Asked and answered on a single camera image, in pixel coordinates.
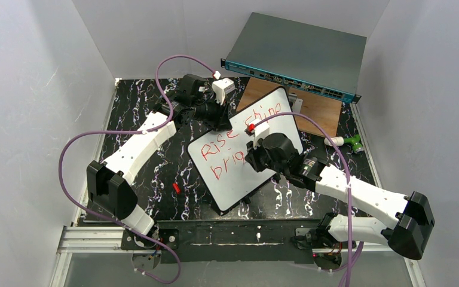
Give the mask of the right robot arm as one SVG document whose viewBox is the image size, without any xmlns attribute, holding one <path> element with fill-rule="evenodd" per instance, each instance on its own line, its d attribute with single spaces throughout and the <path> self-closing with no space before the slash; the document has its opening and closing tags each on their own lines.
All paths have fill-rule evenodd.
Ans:
<svg viewBox="0 0 459 287">
<path fill-rule="evenodd" d="M 273 171 L 274 179 L 284 176 L 290 184 L 314 193 L 333 197 L 363 210 L 367 218 L 327 213 L 311 234 L 311 241 L 345 242 L 348 239 L 387 245 L 395 253 L 420 260 L 425 252 L 435 219 L 428 197 L 394 193 L 346 177 L 326 160 L 301 154 L 282 133 L 252 139 L 246 144 L 244 159 L 254 171 Z"/>
</svg>

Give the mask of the red marker cap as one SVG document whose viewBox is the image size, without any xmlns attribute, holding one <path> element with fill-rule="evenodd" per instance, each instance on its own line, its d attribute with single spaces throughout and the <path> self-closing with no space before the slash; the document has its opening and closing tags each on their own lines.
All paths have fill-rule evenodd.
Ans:
<svg viewBox="0 0 459 287">
<path fill-rule="evenodd" d="M 180 194 L 181 193 L 181 189 L 179 187 L 179 185 L 177 183 L 174 183 L 173 185 L 173 188 L 174 188 L 174 191 L 176 194 Z"/>
</svg>

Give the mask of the white whiteboard black frame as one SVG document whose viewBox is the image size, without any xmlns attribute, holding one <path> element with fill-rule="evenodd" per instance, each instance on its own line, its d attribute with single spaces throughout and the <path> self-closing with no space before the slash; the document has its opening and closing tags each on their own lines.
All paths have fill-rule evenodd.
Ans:
<svg viewBox="0 0 459 287">
<path fill-rule="evenodd" d="M 230 117 L 231 130 L 206 132 L 188 145 L 188 154 L 219 210 L 230 209 L 274 175 L 269 169 L 254 171 L 244 159 L 246 144 L 251 141 L 245 129 L 251 122 L 269 117 L 270 131 L 285 134 L 297 151 L 303 152 L 290 112 L 286 90 L 277 87 Z"/>
</svg>

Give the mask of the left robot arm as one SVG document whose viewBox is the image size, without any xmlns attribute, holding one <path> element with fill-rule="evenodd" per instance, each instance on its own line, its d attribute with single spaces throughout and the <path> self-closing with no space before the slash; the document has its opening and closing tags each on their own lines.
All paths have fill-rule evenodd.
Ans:
<svg viewBox="0 0 459 287">
<path fill-rule="evenodd" d="M 168 99 L 156 104 L 140 126 L 116 152 L 102 163 L 92 161 L 87 167 L 88 198 L 109 212 L 126 227 L 147 235 L 154 220 L 138 205 L 131 188 L 138 171 L 177 132 L 198 121 L 209 130 L 232 130 L 226 97 L 235 90 L 233 80 L 222 78 L 212 83 L 205 78 L 186 74 Z"/>
</svg>

